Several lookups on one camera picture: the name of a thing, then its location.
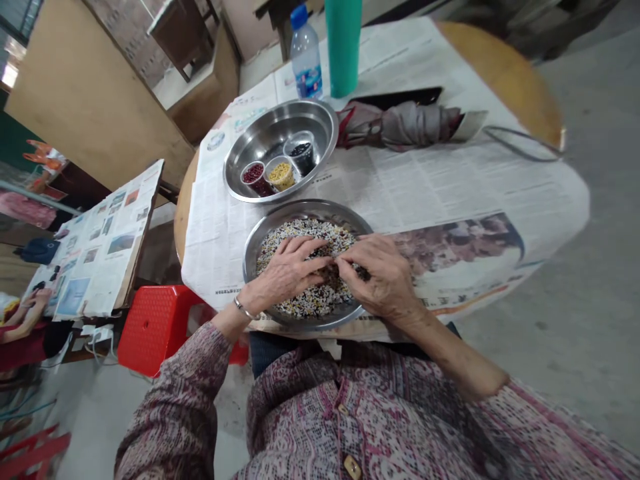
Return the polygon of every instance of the small plastic cup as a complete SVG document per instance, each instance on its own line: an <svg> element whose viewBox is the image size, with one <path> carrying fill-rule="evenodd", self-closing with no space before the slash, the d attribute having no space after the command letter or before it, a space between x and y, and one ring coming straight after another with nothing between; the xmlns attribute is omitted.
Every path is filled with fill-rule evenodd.
<svg viewBox="0 0 640 480"><path fill-rule="evenodd" d="M260 174L256 174L256 178L250 181L245 181L245 174L256 165L262 166L262 171ZM273 188L271 188L270 184L264 178L265 172L265 164L260 161L251 162L245 168L242 169L242 173L240 174L240 181L244 183L246 186L251 188L254 192L256 192L261 197L270 197L274 194Z"/></svg>
<svg viewBox="0 0 640 480"><path fill-rule="evenodd" d="M314 147L315 139L308 130L302 130L290 136L285 142L284 154L291 159L291 162L303 177L310 174L311 170L315 168L315 162L313 161Z"/></svg>
<svg viewBox="0 0 640 480"><path fill-rule="evenodd" d="M283 170L278 177L272 179L273 171L278 165L282 164L286 165L287 169ZM272 186L278 189L278 191L284 191L294 186L295 178L293 178L293 166L290 160L284 155L280 155L271 160L265 168L265 178Z"/></svg>

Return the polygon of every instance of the round wooden table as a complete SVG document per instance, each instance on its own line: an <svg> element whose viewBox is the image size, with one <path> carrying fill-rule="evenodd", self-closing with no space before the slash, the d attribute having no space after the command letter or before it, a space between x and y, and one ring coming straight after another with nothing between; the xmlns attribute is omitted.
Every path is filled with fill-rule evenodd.
<svg viewBox="0 0 640 480"><path fill-rule="evenodd" d="M544 80L530 62L502 40L470 25L441 22L438 28L477 74L534 137L560 146L562 116ZM182 263L199 149L182 182L173 234Z"/></svg>

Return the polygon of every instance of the red plastic chair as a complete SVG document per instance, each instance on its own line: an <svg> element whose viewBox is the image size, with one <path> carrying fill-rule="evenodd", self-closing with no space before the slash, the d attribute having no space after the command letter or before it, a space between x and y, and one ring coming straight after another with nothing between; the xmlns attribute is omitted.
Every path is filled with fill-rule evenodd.
<svg viewBox="0 0 640 480"><path fill-rule="evenodd" d="M9 480L17 477L19 479L45 479L51 459L67 450L71 443L71 434L65 433L60 437L49 438L50 434L58 429L58 424L42 430L28 439L22 440L0 452L0 480ZM6 458L27 449L22 455L10 460ZM40 467L35 472L26 474L26 470L40 463Z"/></svg>
<svg viewBox="0 0 640 480"><path fill-rule="evenodd" d="M187 341L189 310L202 303L204 300L184 285L140 288L118 345L120 365L157 378L162 362ZM229 363L244 365L248 359L249 347L236 343Z"/></svg>

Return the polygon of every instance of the green water bottle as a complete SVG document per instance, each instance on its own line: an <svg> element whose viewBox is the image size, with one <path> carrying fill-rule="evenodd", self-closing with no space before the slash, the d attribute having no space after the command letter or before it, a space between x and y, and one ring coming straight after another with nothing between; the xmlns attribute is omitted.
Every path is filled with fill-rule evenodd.
<svg viewBox="0 0 640 480"><path fill-rule="evenodd" d="M346 97L358 85L362 0L325 0L331 96Z"/></svg>

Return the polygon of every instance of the red plastic stool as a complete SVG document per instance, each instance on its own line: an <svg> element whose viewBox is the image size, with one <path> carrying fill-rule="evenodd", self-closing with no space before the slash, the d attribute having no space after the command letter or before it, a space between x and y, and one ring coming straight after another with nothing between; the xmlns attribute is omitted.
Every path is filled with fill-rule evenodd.
<svg viewBox="0 0 640 480"><path fill-rule="evenodd" d="M71 443L71 434L65 433L60 437L49 438L50 434L58 429L58 424L42 430L28 439L22 440L6 450L0 452L0 480L9 480L17 477L19 479L45 479L51 459L59 453L64 452ZM27 449L18 457L5 460L24 449ZM26 470L40 463L37 471L26 475Z"/></svg>
<svg viewBox="0 0 640 480"><path fill-rule="evenodd" d="M201 303L204 300L184 285L140 288L118 345L120 365L158 377L162 362L187 341L190 308ZM229 363L244 365L248 359L249 348L236 343Z"/></svg>

